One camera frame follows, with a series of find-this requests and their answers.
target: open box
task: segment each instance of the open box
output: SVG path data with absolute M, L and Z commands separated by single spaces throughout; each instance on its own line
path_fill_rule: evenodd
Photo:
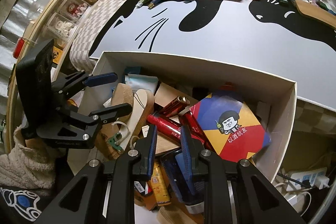
M 273 181 L 292 132 L 296 82 L 234 64 L 151 52 L 103 52 L 93 75 L 115 72 L 120 81 L 125 68 L 133 66 L 141 66 L 159 78 L 174 79 L 181 85 L 217 89 L 225 82 L 232 82 L 245 99 L 270 103 L 267 131 L 272 141 L 268 147 L 256 154 L 255 163 L 265 177 Z M 102 108 L 117 83 L 87 87 L 78 112 L 88 115 L 91 111 Z M 96 149 L 71 149 L 68 154 L 70 168 L 77 173 L 96 153 Z

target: green clip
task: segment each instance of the green clip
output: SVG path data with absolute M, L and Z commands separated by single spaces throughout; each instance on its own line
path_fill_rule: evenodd
M 114 149 L 117 149 L 118 151 L 123 150 L 123 148 L 117 144 L 117 141 L 121 139 L 122 135 L 120 132 L 117 134 L 114 134 L 111 138 L 107 140 L 110 146 L 112 146 Z

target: black cable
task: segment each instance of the black cable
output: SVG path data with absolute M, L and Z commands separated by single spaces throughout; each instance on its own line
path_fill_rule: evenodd
M 287 179 L 287 180 L 290 180 L 290 181 L 292 181 L 292 182 L 298 183 L 298 184 L 300 184 L 301 186 L 303 186 L 303 187 L 305 187 L 305 188 L 311 188 L 311 185 L 310 185 L 310 183 L 309 183 L 309 180 L 304 180 L 303 182 L 300 182 L 300 181 L 298 181 L 298 180 L 291 179 L 290 177 L 285 176 L 285 175 L 283 175 L 283 174 L 281 174 L 281 173 L 277 173 L 277 175 L 280 176 L 280 177 L 282 177 L 282 178 L 284 178 L 284 179 Z

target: book cover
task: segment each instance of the book cover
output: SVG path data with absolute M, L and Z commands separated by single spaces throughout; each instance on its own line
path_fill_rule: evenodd
M 190 111 L 224 160 L 248 159 L 271 142 L 242 96 L 232 88 L 209 94 Z

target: electrical outlet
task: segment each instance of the electrical outlet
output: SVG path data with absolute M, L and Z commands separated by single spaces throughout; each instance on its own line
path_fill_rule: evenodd
M 291 179 L 295 179 L 300 182 L 304 180 L 309 180 L 310 186 L 313 187 L 316 177 L 321 176 L 321 175 L 326 175 L 326 172 L 327 172 L 327 167 L 324 167 L 324 168 L 315 169 L 311 171 L 302 171 L 302 172 L 291 171 L 287 174 L 287 176 L 290 177 Z M 301 190 L 303 188 L 304 187 L 302 187 L 300 184 L 289 181 L 286 191 L 287 192 L 296 191 L 296 190 Z

